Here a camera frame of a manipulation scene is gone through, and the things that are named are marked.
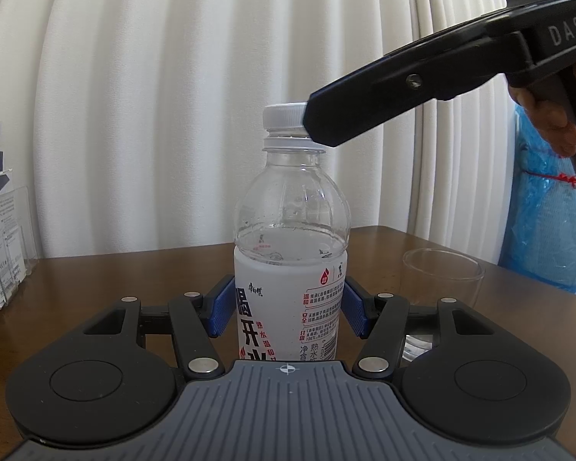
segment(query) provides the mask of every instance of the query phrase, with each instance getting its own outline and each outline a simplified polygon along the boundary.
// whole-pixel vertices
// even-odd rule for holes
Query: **glass rim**
[[[476,275],[470,275],[467,277],[452,277],[452,276],[432,274],[431,272],[427,272],[426,270],[423,270],[420,267],[416,267],[415,265],[412,265],[408,262],[409,256],[413,255],[416,252],[420,252],[420,251],[424,251],[424,252],[430,251],[430,252],[435,252],[435,253],[443,253],[444,255],[452,255],[455,257],[460,257],[464,260],[469,261],[472,264],[476,264],[479,272]],[[412,270],[416,270],[417,272],[420,272],[421,274],[428,275],[430,277],[438,277],[440,279],[447,279],[449,281],[464,281],[464,282],[477,281],[477,280],[481,280],[485,274],[485,268],[482,266],[482,264],[476,258],[473,258],[473,257],[468,256],[468,255],[463,254],[463,253],[459,253],[458,251],[452,251],[449,249],[439,249],[438,247],[417,247],[416,249],[410,249],[409,251],[406,251],[403,255],[403,264],[407,268],[412,269]]]

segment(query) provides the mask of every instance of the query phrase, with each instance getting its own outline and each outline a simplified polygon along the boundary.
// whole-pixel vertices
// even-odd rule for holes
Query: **glass base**
[[[406,346],[404,346],[404,360],[412,362],[416,357],[428,352],[433,348],[433,335],[431,334],[408,334],[406,336]]]

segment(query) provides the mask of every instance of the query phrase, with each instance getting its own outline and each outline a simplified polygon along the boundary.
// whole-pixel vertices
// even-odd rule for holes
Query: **transparent glass cup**
[[[412,249],[404,254],[399,294],[415,305],[434,307],[440,298],[456,298],[473,307],[484,267],[467,255],[443,249]],[[411,362],[431,349],[431,335],[407,335],[404,359]]]

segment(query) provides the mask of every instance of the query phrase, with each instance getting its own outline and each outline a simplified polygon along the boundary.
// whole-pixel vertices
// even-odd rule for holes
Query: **barcode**
[[[337,337],[335,334],[334,338],[331,338],[329,341],[324,343],[323,350],[320,355],[321,360],[329,360],[335,356],[335,345],[337,343]]]

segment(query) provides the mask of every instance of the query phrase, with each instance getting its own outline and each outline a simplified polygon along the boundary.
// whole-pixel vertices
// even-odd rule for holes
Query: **red string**
[[[558,180],[559,182],[566,182],[572,185],[572,188],[576,188],[576,175],[568,176],[565,173],[559,173],[559,175],[543,175],[541,173],[533,173],[527,170],[523,170],[528,175],[533,175],[534,177],[550,178],[553,180]]]

